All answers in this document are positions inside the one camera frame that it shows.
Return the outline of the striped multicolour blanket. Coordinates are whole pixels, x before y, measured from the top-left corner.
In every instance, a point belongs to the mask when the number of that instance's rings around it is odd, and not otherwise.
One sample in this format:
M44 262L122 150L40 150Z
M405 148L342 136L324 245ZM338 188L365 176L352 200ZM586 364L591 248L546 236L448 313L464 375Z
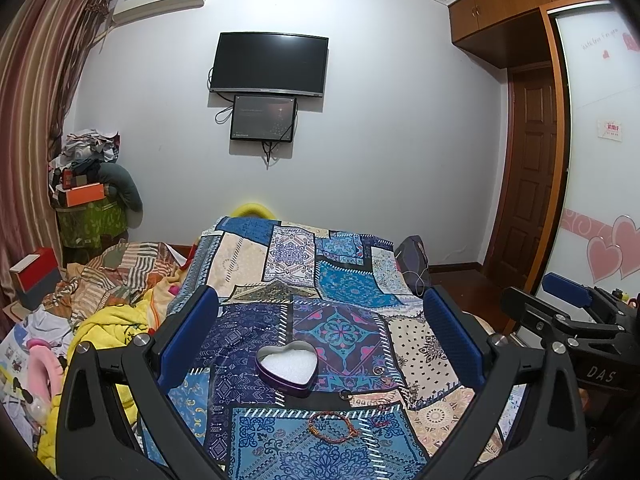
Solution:
M68 264L42 307L77 325L105 307L131 306L185 265L186 257L166 243L120 242L86 263Z

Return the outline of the orange shoe box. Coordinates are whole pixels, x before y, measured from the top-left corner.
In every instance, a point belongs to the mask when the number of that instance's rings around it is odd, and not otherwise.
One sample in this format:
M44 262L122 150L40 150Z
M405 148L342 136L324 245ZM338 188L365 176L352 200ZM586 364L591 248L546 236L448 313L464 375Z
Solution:
M58 201L63 207L77 207L92 202L98 202L105 197L102 183L76 186L58 193Z

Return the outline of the red and white box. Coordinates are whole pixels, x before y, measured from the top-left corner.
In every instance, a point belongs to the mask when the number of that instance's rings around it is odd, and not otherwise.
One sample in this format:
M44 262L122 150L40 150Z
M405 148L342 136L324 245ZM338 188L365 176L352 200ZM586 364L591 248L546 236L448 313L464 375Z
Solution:
M21 305L37 310L47 294L62 280L52 248L40 247L10 267L10 275Z

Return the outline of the brown wooden door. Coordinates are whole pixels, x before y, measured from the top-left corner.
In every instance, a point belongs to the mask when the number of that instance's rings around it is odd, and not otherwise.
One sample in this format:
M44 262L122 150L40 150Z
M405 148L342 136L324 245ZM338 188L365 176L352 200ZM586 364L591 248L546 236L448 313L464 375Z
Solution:
M509 70L508 90L506 163L484 271L492 284L522 288L536 257L552 189L556 109L551 65Z

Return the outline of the blue patchwork bed cover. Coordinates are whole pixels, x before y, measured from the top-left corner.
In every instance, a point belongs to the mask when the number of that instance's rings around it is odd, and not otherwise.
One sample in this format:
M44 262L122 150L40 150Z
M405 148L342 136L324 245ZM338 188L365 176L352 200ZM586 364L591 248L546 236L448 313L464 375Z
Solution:
M174 296L168 315L201 286L217 293L217 318L168 396L231 479L414 479L473 400L388 240L224 217L152 289ZM294 340L319 358L303 398L255 363Z

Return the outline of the pink plush toy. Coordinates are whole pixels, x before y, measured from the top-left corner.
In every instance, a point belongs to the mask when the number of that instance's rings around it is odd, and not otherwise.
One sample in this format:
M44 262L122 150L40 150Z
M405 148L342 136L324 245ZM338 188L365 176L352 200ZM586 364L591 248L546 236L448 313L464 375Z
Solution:
M44 408L62 393L64 370L50 344L43 339L27 341L27 390Z

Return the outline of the yellow cartoon blanket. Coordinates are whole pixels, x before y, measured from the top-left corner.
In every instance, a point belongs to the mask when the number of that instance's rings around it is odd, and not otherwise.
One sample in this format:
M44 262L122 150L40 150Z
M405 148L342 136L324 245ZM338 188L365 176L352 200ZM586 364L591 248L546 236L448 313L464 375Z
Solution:
M148 290L136 304L120 304L104 307L82 321L76 330L66 352L67 363L74 356L78 344L90 342L96 350L114 349L126 346L134 336L155 332L165 321L167 307L174 296L162 295L154 289ZM47 470L56 474L55 438L58 428L58 414L62 393L52 398L51 408L39 440L37 457Z

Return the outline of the wooden overhead cabinet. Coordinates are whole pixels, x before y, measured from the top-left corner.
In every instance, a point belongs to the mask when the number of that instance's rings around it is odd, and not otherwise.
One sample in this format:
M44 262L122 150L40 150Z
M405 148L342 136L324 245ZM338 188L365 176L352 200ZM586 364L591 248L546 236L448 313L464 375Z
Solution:
M563 2L458 0L449 6L451 42L497 68L547 62L550 47L541 8Z

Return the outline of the purple heart-shaped tin box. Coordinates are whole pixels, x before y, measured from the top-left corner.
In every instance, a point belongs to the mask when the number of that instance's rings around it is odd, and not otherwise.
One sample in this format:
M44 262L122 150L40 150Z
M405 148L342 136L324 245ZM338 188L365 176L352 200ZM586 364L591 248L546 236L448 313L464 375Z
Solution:
M260 378L289 396L303 398L316 382L319 358L312 344L294 340L284 346L265 346L256 352Z

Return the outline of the large black wall television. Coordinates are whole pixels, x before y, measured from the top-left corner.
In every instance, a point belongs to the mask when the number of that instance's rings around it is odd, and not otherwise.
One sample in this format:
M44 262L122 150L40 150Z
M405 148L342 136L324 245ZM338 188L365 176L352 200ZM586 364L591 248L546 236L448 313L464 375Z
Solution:
M321 98L329 39L276 32L223 32L208 76L213 92Z

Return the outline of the pile of folded clothes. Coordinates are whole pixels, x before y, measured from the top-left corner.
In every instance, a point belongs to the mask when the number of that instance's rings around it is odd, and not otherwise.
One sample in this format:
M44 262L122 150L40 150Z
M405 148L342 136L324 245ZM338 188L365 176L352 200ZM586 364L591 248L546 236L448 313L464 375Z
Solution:
M63 169L73 162L97 159L101 162L116 162L119 156L120 134L102 133L96 129L85 129L64 136L60 154L50 160L48 169Z

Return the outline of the striped brown pink curtain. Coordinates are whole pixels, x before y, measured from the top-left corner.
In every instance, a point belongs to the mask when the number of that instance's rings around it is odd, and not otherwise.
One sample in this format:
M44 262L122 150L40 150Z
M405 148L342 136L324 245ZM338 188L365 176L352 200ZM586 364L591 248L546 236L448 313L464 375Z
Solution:
M61 249L48 165L111 1L25 0L1 37L2 304L16 297L14 263Z

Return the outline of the small black wall monitor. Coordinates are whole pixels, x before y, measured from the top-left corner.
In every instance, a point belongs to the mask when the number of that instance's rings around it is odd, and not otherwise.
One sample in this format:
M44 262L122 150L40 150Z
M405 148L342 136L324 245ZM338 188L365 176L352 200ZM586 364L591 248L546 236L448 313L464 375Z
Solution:
M291 142L297 100L288 96L239 94L234 97L230 139L233 141Z

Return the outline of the grey plush pillow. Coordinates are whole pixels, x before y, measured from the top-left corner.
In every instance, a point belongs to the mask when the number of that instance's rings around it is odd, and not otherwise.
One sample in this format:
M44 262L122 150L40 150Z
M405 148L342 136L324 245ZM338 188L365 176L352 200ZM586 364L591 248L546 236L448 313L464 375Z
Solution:
M114 162L104 162L98 171L99 180L116 188L117 194L126 207L133 212L141 212L143 203L134 179L126 168Z

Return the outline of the yellow round cushion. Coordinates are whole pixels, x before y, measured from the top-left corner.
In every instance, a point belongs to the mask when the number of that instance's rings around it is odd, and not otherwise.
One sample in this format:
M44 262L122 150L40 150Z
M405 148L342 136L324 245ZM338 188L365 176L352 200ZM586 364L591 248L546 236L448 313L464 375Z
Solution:
M237 206L230 216L232 218L259 218L265 220L277 219L270 209L260 203L245 203Z

